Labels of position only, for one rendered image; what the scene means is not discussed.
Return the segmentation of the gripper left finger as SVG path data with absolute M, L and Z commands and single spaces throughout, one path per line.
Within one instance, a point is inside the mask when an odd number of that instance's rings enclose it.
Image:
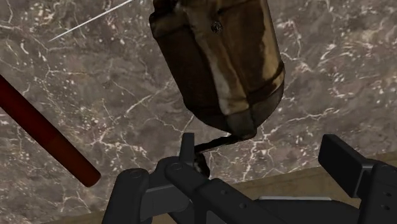
M 101 224 L 151 224 L 167 213 L 177 224 L 281 224 L 280 218 L 234 187 L 194 168 L 194 135 L 182 137 L 178 157 L 156 170 L 126 169 L 116 178 Z

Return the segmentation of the thin white stick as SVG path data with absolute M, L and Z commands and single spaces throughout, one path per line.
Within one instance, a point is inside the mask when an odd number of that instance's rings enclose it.
M 110 9 L 108 9 L 108 10 L 106 10 L 106 11 L 100 13 L 100 14 L 98 14 L 97 16 L 95 16 L 93 18 L 90 18 L 89 20 L 87 20 L 87 21 L 85 21 L 83 23 L 80 23 L 77 26 L 75 26 L 75 27 L 73 27 L 73 28 L 71 28 L 71 29 L 69 29 L 69 30 L 67 30 L 67 31 L 55 36 L 54 38 L 50 39 L 48 42 L 52 42 L 52 41 L 54 41 L 54 40 L 56 40 L 58 38 L 61 38 L 62 36 L 65 36 L 66 34 L 68 34 L 70 32 L 73 32 L 74 30 L 79 29 L 80 27 L 82 27 L 84 25 L 87 25 L 90 22 L 93 22 L 94 20 L 97 20 L 98 18 L 103 17 L 104 15 L 107 15 L 108 13 L 111 13 L 112 11 L 115 11 L 118 8 L 121 8 L 122 6 L 125 6 L 126 4 L 131 3 L 132 1 L 134 1 L 134 0 L 125 0 L 124 2 L 122 2 L 122 3 L 118 4 L 118 5 L 116 5 L 116 6 L 112 7 L 112 8 L 110 8 Z

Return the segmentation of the brown rounded leather pouch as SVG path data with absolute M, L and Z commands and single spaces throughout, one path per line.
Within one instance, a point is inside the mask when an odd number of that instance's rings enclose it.
M 186 108 L 226 132 L 195 147 L 194 167 L 210 170 L 205 152 L 253 138 L 284 92 L 285 66 L 268 0 L 153 0 L 153 38 Z

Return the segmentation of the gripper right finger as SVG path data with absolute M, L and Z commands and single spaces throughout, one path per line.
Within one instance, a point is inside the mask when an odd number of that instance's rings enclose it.
M 358 224 L 397 224 L 397 167 L 364 157 L 325 134 L 318 162 L 351 198 L 361 199 Z

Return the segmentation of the dark red cylinder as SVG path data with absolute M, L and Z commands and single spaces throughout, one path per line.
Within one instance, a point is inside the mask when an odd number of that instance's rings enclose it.
M 84 186 L 100 180 L 100 172 L 1 75 L 0 108 Z

